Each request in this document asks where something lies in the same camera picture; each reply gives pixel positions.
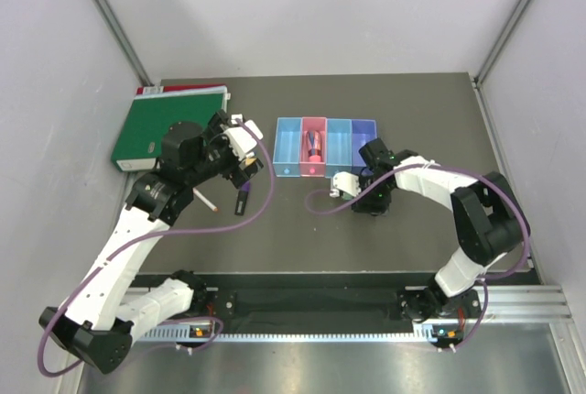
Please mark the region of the purple black highlighter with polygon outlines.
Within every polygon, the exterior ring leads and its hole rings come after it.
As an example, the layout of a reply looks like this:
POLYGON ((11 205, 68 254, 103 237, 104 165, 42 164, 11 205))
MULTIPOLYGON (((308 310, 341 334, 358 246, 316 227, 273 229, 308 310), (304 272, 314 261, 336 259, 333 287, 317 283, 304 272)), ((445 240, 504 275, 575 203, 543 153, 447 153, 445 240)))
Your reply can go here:
POLYGON ((246 182, 238 191, 234 214, 238 216, 243 216, 245 213, 245 208, 247 205, 248 195, 250 192, 250 183, 246 182))

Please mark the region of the light blue bin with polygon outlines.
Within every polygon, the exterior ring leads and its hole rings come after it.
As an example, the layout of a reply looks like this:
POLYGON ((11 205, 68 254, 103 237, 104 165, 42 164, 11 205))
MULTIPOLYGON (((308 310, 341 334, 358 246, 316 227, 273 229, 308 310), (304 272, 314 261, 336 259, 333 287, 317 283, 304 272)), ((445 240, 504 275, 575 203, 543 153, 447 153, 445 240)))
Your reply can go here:
POLYGON ((278 177, 300 176, 301 118, 279 117, 273 154, 273 168, 278 177))
POLYGON ((326 121, 326 178, 352 168, 352 121, 328 118, 326 121))

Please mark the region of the purple drawer bin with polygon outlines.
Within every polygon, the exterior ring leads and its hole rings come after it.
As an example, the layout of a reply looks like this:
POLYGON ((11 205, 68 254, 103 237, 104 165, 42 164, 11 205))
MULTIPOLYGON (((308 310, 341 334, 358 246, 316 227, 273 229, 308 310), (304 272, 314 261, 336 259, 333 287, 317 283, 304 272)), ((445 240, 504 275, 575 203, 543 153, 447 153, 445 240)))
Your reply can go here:
POLYGON ((352 173, 359 174, 366 167, 359 150, 377 138, 376 121, 372 119, 352 120, 352 173))

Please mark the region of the crayon tube pink cap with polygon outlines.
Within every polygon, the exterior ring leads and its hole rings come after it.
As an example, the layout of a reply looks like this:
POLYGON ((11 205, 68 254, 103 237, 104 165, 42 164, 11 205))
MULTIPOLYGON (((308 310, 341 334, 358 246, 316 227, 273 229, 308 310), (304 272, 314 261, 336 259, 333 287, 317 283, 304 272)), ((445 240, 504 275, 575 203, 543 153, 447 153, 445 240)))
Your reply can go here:
POLYGON ((306 135, 308 161, 321 163, 322 156, 322 137, 319 130, 309 130, 306 135))

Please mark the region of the pink drawer bin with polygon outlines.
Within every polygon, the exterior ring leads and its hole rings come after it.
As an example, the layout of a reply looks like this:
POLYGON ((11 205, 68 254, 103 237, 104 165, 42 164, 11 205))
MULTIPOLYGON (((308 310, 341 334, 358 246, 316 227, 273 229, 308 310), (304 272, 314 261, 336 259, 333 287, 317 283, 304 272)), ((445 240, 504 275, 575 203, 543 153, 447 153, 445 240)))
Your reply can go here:
POLYGON ((326 170, 325 117, 301 118, 300 174, 302 177, 324 177, 326 170))

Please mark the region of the green ring binder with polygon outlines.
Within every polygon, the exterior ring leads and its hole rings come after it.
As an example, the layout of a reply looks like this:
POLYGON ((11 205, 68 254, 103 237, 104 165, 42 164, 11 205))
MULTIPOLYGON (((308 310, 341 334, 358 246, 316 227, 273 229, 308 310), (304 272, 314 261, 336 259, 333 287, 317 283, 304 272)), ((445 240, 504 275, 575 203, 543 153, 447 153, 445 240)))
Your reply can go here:
POLYGON ((122 172, 150 170, 161 154, 161 140, 169 128, 182 121, 206 126, 227 107, 229 94, 222 90, 190 90, 137 96, 132 102, 111 161, 122 172))

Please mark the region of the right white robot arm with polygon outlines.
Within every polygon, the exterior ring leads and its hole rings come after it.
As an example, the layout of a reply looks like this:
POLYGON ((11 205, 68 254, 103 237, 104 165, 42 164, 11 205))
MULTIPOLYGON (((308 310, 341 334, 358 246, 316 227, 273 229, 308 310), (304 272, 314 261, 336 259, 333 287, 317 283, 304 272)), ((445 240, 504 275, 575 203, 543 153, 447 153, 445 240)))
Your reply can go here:
POLYGON ((451 315, 476 279, 530 234, 508 180, 499 172, 479 180, 446 171, 414 151, 395 153, 380 138, 363 145, 359 154, 365 167, 351 194, 361 198, 352 204, 354 212, 387 213, 394 190, 413 192, 452 212, 458 247, 426 288, 404 303, 405 313, 415 322, 451 315))

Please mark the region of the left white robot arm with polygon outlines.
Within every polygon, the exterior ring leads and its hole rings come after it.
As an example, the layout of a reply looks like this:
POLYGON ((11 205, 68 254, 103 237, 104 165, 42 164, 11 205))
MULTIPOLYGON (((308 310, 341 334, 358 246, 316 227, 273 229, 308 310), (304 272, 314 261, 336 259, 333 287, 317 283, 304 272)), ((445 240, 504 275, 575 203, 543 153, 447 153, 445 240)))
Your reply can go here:
POLYGON ((262 168, 255 155, 263 134, 242 115, 215 113, 207 126, 179 121, 161 139, 155 167, 133 184, 117 224, 79 286, 57 307, 39 317, 43 329, 39 372, 56 378, 44 357, 48 341, 103 374, 115 371, 144 334, 184 313, 207 309, 202 281, 180 270, 148 294, 123 302, 150 252, 163 237, 180 236, 174 224, 191 204, 194 191, 221 176, 241 188, 262 168))

